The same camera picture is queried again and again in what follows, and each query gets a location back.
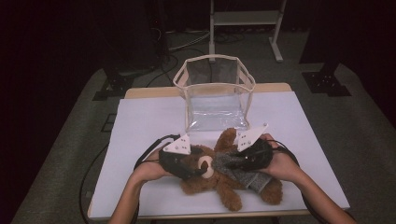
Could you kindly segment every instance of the black stand leg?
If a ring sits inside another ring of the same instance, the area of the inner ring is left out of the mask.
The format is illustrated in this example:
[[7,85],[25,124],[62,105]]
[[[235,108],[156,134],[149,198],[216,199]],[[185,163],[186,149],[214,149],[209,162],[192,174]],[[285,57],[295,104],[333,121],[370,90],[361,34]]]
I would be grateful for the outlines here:
[[350,96],[334,75],[338,60],[329,60],[319,72],[304,72],[303,77],[312,93],[327,93],[329,96]]
[[93,101],[105,101],[107,97],[123,97],[132,88],[133,75],[122,76],[114,67],[104,66],[104,70],[107,80],[102,89],[93,96]]

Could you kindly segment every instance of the wooden table edge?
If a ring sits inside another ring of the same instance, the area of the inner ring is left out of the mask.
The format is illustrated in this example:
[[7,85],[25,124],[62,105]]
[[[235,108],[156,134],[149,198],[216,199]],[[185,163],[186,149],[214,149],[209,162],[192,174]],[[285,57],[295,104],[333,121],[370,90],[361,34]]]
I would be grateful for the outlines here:
[[[253,92],[292,91],[288,83],[257,83]],[[124,99],[179,96],[177,87],[131,88]]]
[[139,220],[150,219],[189,219],[189,218],[229,218],[229,217],[283,217],[283,216],[299,216],[309,215],[308,210],[293,211],[271,211],[271,212],[246,212],[246,213],[217,213],[217,214],[199,214],[199,215],[177,215],[177,216],[147,216],[139,217]]

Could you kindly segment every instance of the floor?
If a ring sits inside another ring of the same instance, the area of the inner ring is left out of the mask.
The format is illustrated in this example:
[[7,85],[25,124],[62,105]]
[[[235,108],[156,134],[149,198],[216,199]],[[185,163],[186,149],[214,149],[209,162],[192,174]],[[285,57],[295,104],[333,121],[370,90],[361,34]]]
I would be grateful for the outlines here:
[[[170,48],[201,34],[168,34]],[[317,139],[359,223],[394,223],[396,201],[396,132],[359,78],[347,67],[335,71],[351,96],[312,93],[302,72],[322,64],[299,64],[308,32],[281,32],[277,63],[268,43],[271,33],[226,35],[219,54],[238,57],[258,83],[287,82],[296,92]],[[135,79],[133,88],[170,86],[183,62],[207,53],[207,42],[172,52],[163,70]],[[105,223],[85,216],[106,155],[112,121],[121,97],[94,101],[106,82],[101,69],[92,74],[12,223]],[[156,223],[272,223],[268,217],[157,220]],[[311,216],[281,217],[279,223],[317,223]]]

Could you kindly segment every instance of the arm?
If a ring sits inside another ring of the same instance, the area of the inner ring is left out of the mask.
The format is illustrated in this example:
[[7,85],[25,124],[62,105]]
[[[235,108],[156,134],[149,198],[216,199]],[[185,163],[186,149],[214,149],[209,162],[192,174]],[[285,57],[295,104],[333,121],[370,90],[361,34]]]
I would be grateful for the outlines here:
[[[265,134],[263,139],[273,140],[271,135]],[[272,147],[278,147],[276,142],[270,142]],[[275,152],[270,165],[261,169],[275,178],[290,181],[302,192],[312,207],[330,223],[356,223],[343,209],[341,209],[316,183],[307,175],[289,155]]]
[[147,162],[140,164],[130,175],[116,209],[108,221],[109,224],[130,224],[134,217],[134,211],[137,208],[140,190],[143,185],[150,180],[156,180],[163,176],[171,175],[165,172],[161,165],[156,162],[159,158],[158,151],[159,149],[153,151],[146,159]]

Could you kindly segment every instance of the table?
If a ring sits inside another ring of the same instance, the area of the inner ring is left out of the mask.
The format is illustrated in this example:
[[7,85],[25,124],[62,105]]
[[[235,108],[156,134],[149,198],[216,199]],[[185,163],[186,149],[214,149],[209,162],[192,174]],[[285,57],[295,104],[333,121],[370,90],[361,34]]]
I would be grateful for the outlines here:
[[[184,100],[176,88],[130,89],[120,100],[110,144],[88,211],[91,219],[108,219],[117,205],[137,158],[155,140],[183,133]],[[257,84],[247,114],[252,127],[267,122],[270,133],[298,158],[302,168],[342,208],[349,204],[318,143],[300,103],[286,83]],[[221,132],[191,134],[192,144],[213,147]],[[262,217],[309,214],[300,191],[283,182],[280,205],[269,205],[251,190],[238,190],[243,208],[229,212],[214,190],[185,195],[176,177],[148,182],[141,191],[141,219]]]

